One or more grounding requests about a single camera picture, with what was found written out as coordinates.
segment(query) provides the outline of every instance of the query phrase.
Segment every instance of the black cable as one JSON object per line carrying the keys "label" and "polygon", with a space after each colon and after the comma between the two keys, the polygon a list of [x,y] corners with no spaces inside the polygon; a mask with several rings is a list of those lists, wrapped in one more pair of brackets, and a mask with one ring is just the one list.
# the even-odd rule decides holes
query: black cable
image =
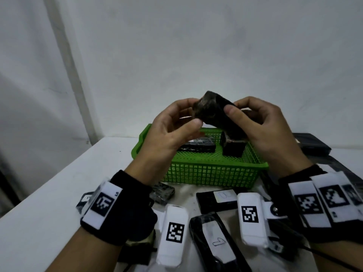
{"label": "black cable", "polygon": [[[270,240],[277,241],[277,242],[280,242],[280,239],[279,239],[279,238],[269,237],[269,239],[270,239]],[[343,261],[341,261],[341,260],[339,260],[339,259],[337,259],[337,258],[334,258],[334,257],[332,257],[332,256],[329,256],[328,254],[325,254],[325,253],[320,252],[320,251],[318,251],[318,250],[315,250],[315,249],[311,249],[311,248],[309,248],[309,247],[306,247],[305,245],[300,245],[300,246],[299,246],[299,248],[304,249],[304,250],[306,250],[306,251],[309,251],[309,252],[311,252],[311,253],[313,253],[313,254],[315,254],[315,255],[321,256],[321,257],[323,257],[323,258],[325,258],[325,259],[327,259],[327,260],[329,260],[329,261],[332,261],[332,262],[334,262],[334,263],[336,263],[336,264],[338,264],[338,265],[341,265],[342,267],[344,267],[344,268],[346,268],[346,269],[352,270],[352,271],[354,271],[354,272],[363,272],[363,270],[361,270],[361,269],[359,269],[359,268],[356,268],[356,267],[355,267],[355,266],[353,266],[353,265],[350,265],[350,264],[348,264],[348,263],[346,263],[346,262],[343,262]]]}
{"label": "black cable", "polygon": [[132,264],[128,264],[127,266],[126,266],[126,268],[123,270],[123,272],[127,272],[129,269],[130,269],[130,267],[132,266]]}

